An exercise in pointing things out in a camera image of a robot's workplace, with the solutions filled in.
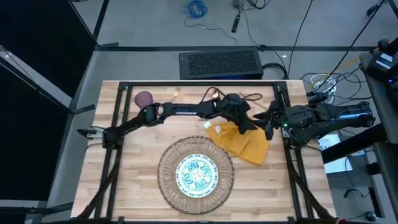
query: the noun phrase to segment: woven plate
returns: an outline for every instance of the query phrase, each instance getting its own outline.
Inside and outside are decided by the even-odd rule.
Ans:
[[[169,146],[157,169],[159,189],[178,211],[202,215],[220,207],[234,184],[228,153],[210,139],[194,136]]]

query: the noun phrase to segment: yellow napkin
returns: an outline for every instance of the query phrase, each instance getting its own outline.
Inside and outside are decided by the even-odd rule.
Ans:
[[[255,165],[262,165],[267,156],[269,141],[261,128],[240,134],[233,122],[225,122],[211,125],[206,132],[216,145]]]

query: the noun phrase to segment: butcher block tabletop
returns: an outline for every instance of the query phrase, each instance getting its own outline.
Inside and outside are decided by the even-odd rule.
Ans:
[[[103,82],[93,126],[104,128],[111,126],[119,82],[127,81]],[[160,82],[163,81],[156,81],[156,86],[133,85],[128,119],[135,117],[139,112],[138,106],[134,103],[134,97],[140,91],[152,93],[154,101],[158,103],[170,101],[173,103],[198,103],[206,90],[212,86],[198,86],[195,85],[195,81],[192,82],[192,86],[178,86],[177,81],[173,86],[159,85]],[[251,110],[248,111],[249,117],[264,112],[270,102],[274,100],[274,91],[271,86],[255,84],[239,86],[237,83],[244,81],[226,82],[231,85],[215,87],[225,94],[262,94],[260,100],[248,101],[251,106]],[[286,82],[291,105],[307,104],[303,82],[300,80]],[[209,100],[211,94],[212,91],[209,91],[205,100]],[[126,91],[122,95],[118,124],[121,123],[125,96]],[[222,121],[225,120],[223,118],[211,120],[212,123]],[[167,204],[157,183],[159,159],[164,151],[179,139],[189,136],[206,136],[206,129],[203,126],[205,122],[204,119],[196,116],[171,116],[165,120],[164,124],[150,128],[142,127],[124,137],[112,220],[117,220],[120,216],[125,217],[126,221],[286,221],[287,217],[295,217],[282,136],[279,130],[275,131],[262,166],[252,165],[230,155],[235,171],[234,186],[229,199],[220,208],[204,215],[187,215]],[[88,144],[99,142],[101,139],[94,139]],[[308,145],[318,147],[316,142],[310,142]],[[72,217],[79,215],[98,191],[105,154],[106,149],[103,149],[100,144],[87,149],[73,204]],[[114,160],[115,155],[116,152],[113,152],[111,161]],[[303,148],[302,157],[309,189],[329,213],[335,216],[320,152]],[[302,214],[306,217],[305,201],[299,188],[298,192]],[[109,189],[104,195],[101,211],[103,217],[106,214],[108,197]]]

